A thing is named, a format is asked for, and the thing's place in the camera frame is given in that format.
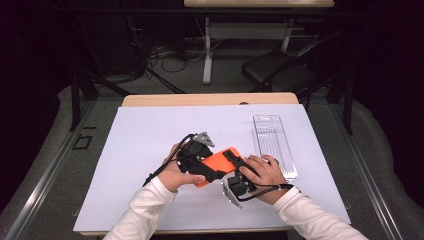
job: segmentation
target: white paper sheet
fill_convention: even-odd
[[[173,144],[190,133],[207,131],[213,152],[235,147],[254,154],[254,115],[279,115],[298,178],[293,182],[317,204],[350,223],[314,131],[302,105],[231,105],[189,107],[121,107],[99,159],[76,221],[76,232],[109,231],[135,191],[154,172]],[[220,181],[203,188],[183,186],[168,204],[158,231],[269,229],[288,227],[272,208],[251,200],[243,209],[222,195]]]

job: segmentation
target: hand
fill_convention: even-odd
[[[259,185],[278,185],[287,183],[287,180],[284,178],[277,160],[269,155],[263,155],[262,157],[263,159],[250,155],[249,158],[243,159],[247,165],[251,166],[258,173],[258,175],[256,175],[247,167],[239,168],[239,171],[250,181],[252,181],[257,187],[257,189],[252,192],[252,194],[262,192],[269,188]],[[281,189],[279,191],[274,190],[259,196],[258,199],[268,204],[274,205],[274,203],[277,202],[278,199],[280,199],[287,191],[287,189]]]
[[[172,152],[177,148],[178,144],[175,144],[166,160],[171,156]],[[158,175],[162,184],[168,189],[170,192],[176,192],[177,189],[184,184],[196,184],[205,181],[205,176],[202,175],[192,175],[192,174],[184,174],[178,168],[177,162],[175,161],[177,158],[177,154],[174,155],[173,161],[171,161],[168,166]]]

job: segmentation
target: orange object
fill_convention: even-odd
[[[202,161],[202,163],[212,168],[215,171],[222,171],[222,172],[225,172],[226,174],[234,172],[236,170],[236,166],[234,166],[234,164],[232,164],[231,161],[228,160],[223,154],[223,152],[228,150],[231,150],[231,152],[233,152],[234,155],[236,155],[237,157],[240,157],[240,153],[235,148],[230,147],[220,152],[217,152],[210,157],[205,158]],[[200,188],[207,185],[208,183],[209,183],[208,181],[204,181],[202,183],[198,183],[195,185],[196,187]]]

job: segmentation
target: transparent plastic box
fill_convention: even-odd
[[[278,160],[287,181],[297,178],[290,147],[278,115],[253,116],[252,136],[256,155],[271,155]]]

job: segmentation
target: white shirt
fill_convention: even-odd
[[[150,239],[165,204],[173,201],[176,195],[168,191],[158,177],[153,178],[134,194],[129,208],[104,240]],[[336,215],[316,205],[296,187],[284,194],[272,208],[305,239],[367,239]]]

